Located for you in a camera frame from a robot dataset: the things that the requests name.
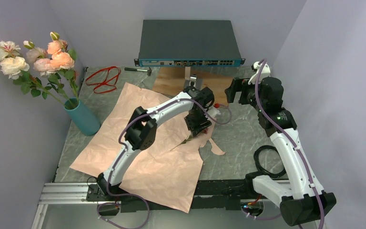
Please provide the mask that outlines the small mauve rose stem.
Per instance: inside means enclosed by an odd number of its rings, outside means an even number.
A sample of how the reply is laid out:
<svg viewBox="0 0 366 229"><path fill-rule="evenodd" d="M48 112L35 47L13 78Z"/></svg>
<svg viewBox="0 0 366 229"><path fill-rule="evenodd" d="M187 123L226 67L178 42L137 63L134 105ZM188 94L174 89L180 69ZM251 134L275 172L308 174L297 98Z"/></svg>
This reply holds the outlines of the small mauve rose stem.
<svg viewBox="0 0 366 229"><path fill-rule="evenodd" d="M187 139L182 141L178 146L186 144L192 140L196 141L197 139L199 139L199 148L203 148L206 145L206 142L208 141L209 129L210 129L209 127L205 128L197 136L190 135Z"/></svg>

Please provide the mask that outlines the pink flower bouquet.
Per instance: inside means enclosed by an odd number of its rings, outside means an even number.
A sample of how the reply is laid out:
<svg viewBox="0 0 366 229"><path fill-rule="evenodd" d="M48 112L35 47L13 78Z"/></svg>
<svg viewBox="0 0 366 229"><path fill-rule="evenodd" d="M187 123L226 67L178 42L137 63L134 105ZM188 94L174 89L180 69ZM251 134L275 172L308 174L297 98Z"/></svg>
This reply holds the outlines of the pink flower bouquet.
<svg viewBox="0 0 366 229"><path fill-rule="evenodd" d="M107 170L118 155L121 131L127 126L135 108L151 108L167 97L126 83L121 95L99 131L76 157L71 168L91 176ZM203 166L199 139L178 146L190 136L184 121L186 113L162 124L152 146L142 151L123 176L121 189L144 199L188 213ZM209 127L210 140L214 127Z"/></svg>

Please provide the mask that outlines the red ribbon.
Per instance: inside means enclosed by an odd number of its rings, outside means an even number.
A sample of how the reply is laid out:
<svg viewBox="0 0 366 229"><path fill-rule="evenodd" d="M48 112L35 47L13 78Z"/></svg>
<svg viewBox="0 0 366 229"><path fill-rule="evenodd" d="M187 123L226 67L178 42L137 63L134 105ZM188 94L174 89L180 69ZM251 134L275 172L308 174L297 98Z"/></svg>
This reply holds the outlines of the red ribbon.
<svg viewBox="0 0 366 229"><path fill-rule="evenodd" d="M117 66L102 68L86 77L85 84L93 87L94 94L106 94L117 90L121 69Z"/></svg>

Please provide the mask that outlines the peach orange flower stem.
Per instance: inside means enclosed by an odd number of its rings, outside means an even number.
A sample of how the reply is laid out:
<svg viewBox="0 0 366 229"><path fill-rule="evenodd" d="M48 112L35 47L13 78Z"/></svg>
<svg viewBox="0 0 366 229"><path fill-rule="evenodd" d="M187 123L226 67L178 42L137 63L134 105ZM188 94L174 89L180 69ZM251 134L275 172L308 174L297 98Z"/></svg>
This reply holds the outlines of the peach orange flower stem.
<svg viewBox="0 0 366 229"><path fill-rule="evenodd" d="M60 39L60 35L54 31L50 32L52 42L48 44L47 52L51 56L49 61L49 83L53 89L67 100L69 103L65 107L67 109L74 109L79 105L79 98L77 95L78 85L76 83L77 73L74 70L76 52L73 49L68 50L68 43ZM65 90L65 82L71 88L74 98L70 98Z"/></svg>

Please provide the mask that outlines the pale pink flower stem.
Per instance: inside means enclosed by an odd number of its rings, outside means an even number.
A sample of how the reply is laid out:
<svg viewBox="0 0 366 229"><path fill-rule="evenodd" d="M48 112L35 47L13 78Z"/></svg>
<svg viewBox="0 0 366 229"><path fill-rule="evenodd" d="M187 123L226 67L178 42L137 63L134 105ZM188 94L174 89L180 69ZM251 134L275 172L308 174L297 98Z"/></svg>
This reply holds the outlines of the pale pink flower stem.
<svg viewBox="0 0 366 229"><path fill-rule="evenodd" d="M32 42L24 42L24 46L29 49L29 51L26 53L27 59L32 64L33 69L39 74L39 76L28 75L27 77L23 77L25 80L29 80L28 88L30 89L31 95L34 97L42 96L44 99L46 99L48 96L51 96L64 106L66 99L57 94L57 92L49 83L50 70L48 65L51 56L48 54L47 49L44 50L35 46L32 47L32 45ZM74 98L71 88L67 82L65 82L64 90L70 98Z"/></svg>

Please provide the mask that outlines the white cream flower stem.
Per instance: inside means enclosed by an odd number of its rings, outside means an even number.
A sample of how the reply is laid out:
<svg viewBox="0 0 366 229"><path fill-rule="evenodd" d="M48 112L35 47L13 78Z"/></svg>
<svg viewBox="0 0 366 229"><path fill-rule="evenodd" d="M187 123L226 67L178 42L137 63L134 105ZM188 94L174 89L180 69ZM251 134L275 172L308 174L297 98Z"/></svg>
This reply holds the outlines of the white cream flower stem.
<svg viewBox="0 0 366 229"><path fill-rule="evenodd" d="M33 69L32 64L28 61L26 53L22 54L21 46L13 41L0 41L0 70L2 74L12 80L14 85L19 86L23 94L31 95L30 89L28 88L29 80L25 80L23 77L27 77L28 75L39 76L39 74Z"/></svg>

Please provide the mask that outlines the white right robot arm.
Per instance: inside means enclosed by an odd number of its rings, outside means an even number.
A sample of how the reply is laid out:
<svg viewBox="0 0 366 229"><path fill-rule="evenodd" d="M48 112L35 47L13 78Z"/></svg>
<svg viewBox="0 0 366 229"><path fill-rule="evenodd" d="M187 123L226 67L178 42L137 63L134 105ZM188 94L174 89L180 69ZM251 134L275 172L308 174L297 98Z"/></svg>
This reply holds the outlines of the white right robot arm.
<svg viewBox="0 0 366 229"><path fill-rule="evenodd" d="M244 180L244 193L249 198L259 194L280 208L289 226L320 220L336 204L334 193L328 193L320 184L306 159L299 132L292 114L283 105L284 88L279 79L266 77L258 84L248 79L234 78L225 89L227 101L233 103L240 92L240 104L249 104L258 112L258 121L279 154L286 171L289 187L257 171Z"/></svg>

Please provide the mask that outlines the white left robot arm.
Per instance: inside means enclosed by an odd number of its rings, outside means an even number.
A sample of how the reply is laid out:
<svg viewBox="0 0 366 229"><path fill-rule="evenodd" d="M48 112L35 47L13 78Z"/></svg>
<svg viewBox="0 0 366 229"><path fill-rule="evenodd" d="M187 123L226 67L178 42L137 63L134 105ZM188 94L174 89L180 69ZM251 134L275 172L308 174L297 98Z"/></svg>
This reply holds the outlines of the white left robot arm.
<svg viewBox="0 0 366 229"><path fill-rule="evenodd" d="M187 86L177 96L161 105L149 109L137 107L119 136L122 146L119 154L113 164L97 178L99 194L105 200L112 200L117 196L126 170L140 152L155 142L157 128L166 121L188 112L184 120L192 136L197 136L211 126L212 117L207 111L213 103L214 94L210 88L198 90Z"/></svg>

